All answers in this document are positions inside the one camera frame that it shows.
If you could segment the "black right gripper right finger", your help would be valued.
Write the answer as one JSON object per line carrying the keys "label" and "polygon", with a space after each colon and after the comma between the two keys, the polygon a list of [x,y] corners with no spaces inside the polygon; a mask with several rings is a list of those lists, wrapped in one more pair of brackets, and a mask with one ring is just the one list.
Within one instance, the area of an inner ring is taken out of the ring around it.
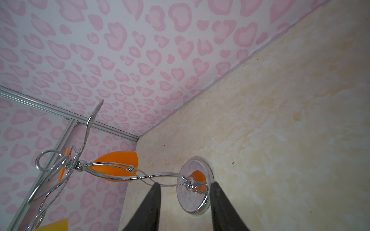
{"label": "black right gripper right finger", "polygon": [[210,190],[212,223],[214,231],[249,231],[217,182]]}

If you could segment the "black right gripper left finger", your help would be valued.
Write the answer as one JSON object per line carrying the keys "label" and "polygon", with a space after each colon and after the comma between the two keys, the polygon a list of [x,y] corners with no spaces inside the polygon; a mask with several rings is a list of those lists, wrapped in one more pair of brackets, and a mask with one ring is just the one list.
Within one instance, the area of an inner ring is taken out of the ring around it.
{"label": "black right gripper left finger", "polygon": [[123,231],[158,231],[161,213],[161,187],[155,183]]}

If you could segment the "orange plastic wine glass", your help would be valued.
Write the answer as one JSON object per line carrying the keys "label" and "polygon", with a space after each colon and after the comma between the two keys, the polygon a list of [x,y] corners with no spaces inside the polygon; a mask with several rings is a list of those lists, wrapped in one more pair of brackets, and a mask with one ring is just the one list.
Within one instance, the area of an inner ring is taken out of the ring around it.
{"label": "orange plastic wine glass", "polygon": [[137,173],[136,152],[117,151],[99,157],[93,162],[78,161],[77,171],[85,171],[110,182],[122,181],[123,177],[133,178]]}

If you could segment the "yellow plastic wine glass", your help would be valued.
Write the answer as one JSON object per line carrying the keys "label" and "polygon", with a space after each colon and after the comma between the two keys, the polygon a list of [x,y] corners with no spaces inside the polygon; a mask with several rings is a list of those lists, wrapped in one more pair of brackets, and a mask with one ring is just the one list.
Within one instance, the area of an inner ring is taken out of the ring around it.
{"label": "yellow plastic wine glass", "polygon": [[38,227],[35,231],[68,231],[68,219],[62,219],[48,225]]}

